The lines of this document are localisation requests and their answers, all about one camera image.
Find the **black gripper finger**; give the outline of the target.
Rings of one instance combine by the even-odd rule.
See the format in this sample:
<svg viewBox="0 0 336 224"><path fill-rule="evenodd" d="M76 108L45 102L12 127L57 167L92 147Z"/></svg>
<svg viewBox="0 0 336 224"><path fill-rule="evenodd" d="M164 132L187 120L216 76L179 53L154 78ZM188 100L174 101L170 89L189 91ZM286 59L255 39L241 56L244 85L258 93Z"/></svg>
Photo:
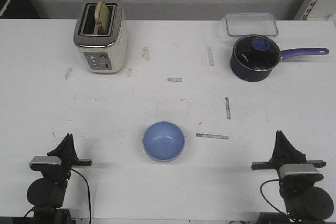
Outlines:
<svg viewBox="0 0 336 224"><path fill-rule="evenodd" d="M70 157L77 157L72 133L69 134L68 148Z"/></svg>
<svg viewBox="0 0 336 224"><path fill-rule="evenodd" d="M67 149L69 137L70 134L67 133L61 143L54 150L50 151L50 156L63 156Z"/></svg>
<svg viewBox="0 0 336 224"><path fill-rule="evenodd" d="M274 145L274 150L273 150L273 154L272 154L272 159L273 160L278 160L281 157L282 149L281 149L280 133L281 133L281 131L276 132L275 145Z"/></svg>
<svg viewBox="0 0 336 224"><path fill-rule="evenodd" d="M306 155L295 149L282 131L280 131L280 141L284 161L306 161Z"/></svg>

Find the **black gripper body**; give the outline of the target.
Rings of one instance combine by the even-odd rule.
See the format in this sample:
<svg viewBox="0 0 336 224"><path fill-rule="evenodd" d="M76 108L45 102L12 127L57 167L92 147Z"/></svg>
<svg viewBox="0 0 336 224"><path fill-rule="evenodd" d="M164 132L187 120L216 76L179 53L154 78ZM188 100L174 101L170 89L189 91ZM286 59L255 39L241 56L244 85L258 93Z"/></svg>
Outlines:
<svg viewBox="0 0 336 224"><path fill-rule="evenodd" d="M272 180L275 182L281 182L285 179L290 178L298 178L299 180L312 180L312 181L320 181L323 179L323 176L320 174L313 174L313 175L290 175L286 176L284 179L280 178L279 175L279 168L284 164L313 164L314 167L318 170L319 168L324 168L326 166L326 162L322 159L315 159L315 160L306 160L306 161L284 161L283 158L278 160L273 160L272 158L269 161L264 162L252 162L251 170L274 170L276 173L276 177Z"/></svg>
<svg viewBox="0 0 336 224"><path fill-rule="evenodd" d="M91 159L79 159L76 156L63 158L47 154L47 161L53 161L53 163L47 164L44 178L48 178L52 182L67 182L70 179L73 166L92 166Z"/></svg>

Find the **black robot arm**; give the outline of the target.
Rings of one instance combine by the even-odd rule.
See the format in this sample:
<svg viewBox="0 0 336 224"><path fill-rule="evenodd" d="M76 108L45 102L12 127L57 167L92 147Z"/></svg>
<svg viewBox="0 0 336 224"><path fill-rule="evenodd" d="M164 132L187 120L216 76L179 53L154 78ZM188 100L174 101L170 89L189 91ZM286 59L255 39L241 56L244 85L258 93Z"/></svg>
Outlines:
<svg viewBox="0 0 336 224"><path fill-rule="evenodd" d="M92 160L79 159L68 133L61 143L45 156L35 156L29 162L33 171L41 172L42 178L31 183L27 189L27 200L33 212L31 223L76 223L69 209L63 208L64 198L71 173L78 174L86 183L89 206L89 223L92 220L90 187L87 179L74 166L91 166Z"/></svg>
<svg viewBox="0 0 336 224"><path fill-rule="evenodd" d="M288 141L282 131L276 132L272 156L267 162L253 162L252 170L277 172L278 178L263 182L260 194L275 209L275 212L261 212L257 223L325 223L334 212L331 196L322 188L315 186L323 180L318 168L326 166L323 160L307 160L306 155ZM264 195L263 187L277 182L286 211L275 207Z"/></svg>

